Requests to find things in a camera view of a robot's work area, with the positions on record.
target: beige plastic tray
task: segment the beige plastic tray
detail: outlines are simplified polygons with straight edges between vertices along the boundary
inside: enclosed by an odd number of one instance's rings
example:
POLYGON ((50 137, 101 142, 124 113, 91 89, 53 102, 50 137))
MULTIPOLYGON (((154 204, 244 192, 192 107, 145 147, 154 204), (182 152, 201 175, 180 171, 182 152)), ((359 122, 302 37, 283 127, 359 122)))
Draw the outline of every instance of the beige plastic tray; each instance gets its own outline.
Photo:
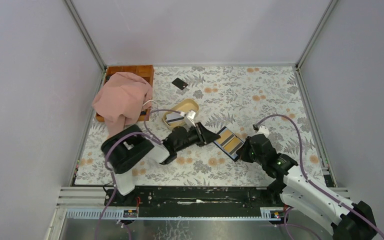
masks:
MULTIPOLYGON (((200 106, 196 101, 194 101, 191 98, 186 98, 185 100, 181 101, 179 104, 171 108, 172 110, 181 111, 181 112, 189 112, 190 110, 194 110, 196 112, 196 116, 198 115, 198 111, 200 110, 200 106)), ((182 126, 185 124, 185 121, 178 121, 174 122, 171 125, 167 123, 166 121, 166 115, 170 114, 171 111, 166 111, 162 115, 162 121, 167 126, 168 129, 173 130, 175 127, 182 126)))

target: gray leaf pattern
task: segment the gray leaf pattern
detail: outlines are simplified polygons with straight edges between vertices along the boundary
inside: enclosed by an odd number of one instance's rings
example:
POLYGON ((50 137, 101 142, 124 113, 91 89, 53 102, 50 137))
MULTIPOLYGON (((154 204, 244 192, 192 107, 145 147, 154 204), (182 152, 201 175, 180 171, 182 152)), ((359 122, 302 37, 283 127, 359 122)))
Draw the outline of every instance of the gray leaf pattern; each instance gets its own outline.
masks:
MULTIPOLYGON (((154 68, 153 100, 161 109, 170 109, 183 99, 199 104, 197 120, 218 132, 228 127, 239 138, 254 134, 252 125, 271 114, 293 119, 302 136, 304 168, 324 184, 310 122, 301 101, 292 67, 168 66, 154 68), (180 78, 188 86, 178 89, 171 82, 180 78)), ((148 127, 160 139, 169 133, 162 113, 150 116, 148 127)), ((145 132, 143 122, 137 125, 145 132)), ((286 119, 274 117, 264 122, 269 139, 279 152, 299 160, 299 142, 294 127, 286 119)), ((104 168, 101 144, 107 139, 104 123, 92 117, 84 150, 78 160, 76 185, 104 185, 111 182, 104 168)), ((177 153, 168 165, 145 157, 132 169, 136 185, 154 186, 268 186, 273 179, 261 166, 233 162, 215 144, 190 146, 177 153)))

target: towel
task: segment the towel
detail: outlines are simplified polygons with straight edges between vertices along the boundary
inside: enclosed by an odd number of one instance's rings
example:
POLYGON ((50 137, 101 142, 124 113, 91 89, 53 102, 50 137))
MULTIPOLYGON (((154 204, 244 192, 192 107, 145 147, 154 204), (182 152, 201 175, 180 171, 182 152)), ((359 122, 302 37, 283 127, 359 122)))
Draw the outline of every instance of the towel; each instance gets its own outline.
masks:
POLYGON ((104 118, 110 138, 136 123, 141 111, 151 107, 151 102, 143 105, 151 98, 152 87, 145 79, 131 72, 116 72, 99 90, 92 106, 104 118))

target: floor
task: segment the floor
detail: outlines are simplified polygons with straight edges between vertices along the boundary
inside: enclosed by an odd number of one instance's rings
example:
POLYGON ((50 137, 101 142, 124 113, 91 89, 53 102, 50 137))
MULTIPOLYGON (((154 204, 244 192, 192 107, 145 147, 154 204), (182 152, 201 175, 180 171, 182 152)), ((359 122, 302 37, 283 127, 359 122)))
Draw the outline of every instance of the floor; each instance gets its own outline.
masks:
MULTIPOLYGON (((183 99, 194 99, 200 107, 197 120, 213 132, 226 126, 245 139, 254 133, 252 125, 263 117, 271 114, 289 116, 300 129, 305 170, 325 184, 292 67, 170 66, 155 67, 154 70, 153 99, 158 107, 171 108, 183 99), (175 78, 182 79, 188 86, 184 90, 178 89, 171 84, 175 78)), ((104 185, 111 181, 100 150, 108 131, 104 123, 92 118, 74 176, 75 186, 104 185)), ((142 122, 137 125, 145 132, 142 122)), ((299 142, 291 123, 277 117, 267 120, 264 125, 270 129, 268 138, 276 150, 298 161, 299 142)), ((153 114, 148 127, 160 139, 170 133, 162 122, 162 113, 153 114)), ((194 145, 177 155, 178 158, 168 165, 146 158, 138 162, 133 168, 136 185, 264 187, 273 181, 258 164, 233 162, 215 144, 194 145)))

